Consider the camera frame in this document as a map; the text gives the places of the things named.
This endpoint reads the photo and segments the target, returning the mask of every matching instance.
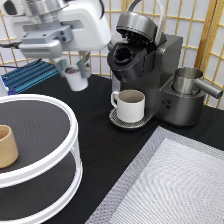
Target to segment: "coffee maker drip tray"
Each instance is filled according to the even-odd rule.
[[[136,129],[140,129],[144,127],[152,118],[153,116],[151,114],[145,113],[145,116],[142,120],[136,122],[136,123],[126,123],[124,121],[121,121],[117,117],[116,109],[114,108],[109,115],[110,121],[113,125],[115,125],[118,128],[134,131]]]

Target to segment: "mug handle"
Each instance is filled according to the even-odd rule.
[[[111,94],[111,104],[117,109],[117,104],[114,102],[114,95],[118,95],[119,92],[118,91],[114,91],[112,94]]]

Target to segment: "black tabletop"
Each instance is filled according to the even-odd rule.
[[[136,132],[116,129],[109,121],[111,85],[109,79],[91,76],[86,90],[72,92],[58,75],[24,92],[62,100],[79,123],[83,179],[71,202],[47,224],[85,223],[158,126],[224,150],[224,111],[206,106],[193,127],[177,128],[153,119]]]

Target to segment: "coffee maker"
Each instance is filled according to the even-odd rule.
[[[140,1],[133,1],[127,11],[121,13],[116,29],[126,43],[118,42],[111,47],[108,64],[113,78],[120,82],[121,91],[134,89],[145,94],[145,118],[137,124],[126,124],[116,118],[113,110],[110,120],[125,129],[140,128],[152,117],[175,126],[194,125],[200,118],[206,93],[203,88],[193,94],[183,94],[173,88],[183,38],[163,33],[165,13],[159,0],[158,27],[147,16],[133,12]],[[210,87],[221,97],[222,91]]]

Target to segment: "wooden cup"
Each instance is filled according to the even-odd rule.
[[[18,155],[12,129],[6,125],[0,125],[0,168],[5,168],[14,163]]]

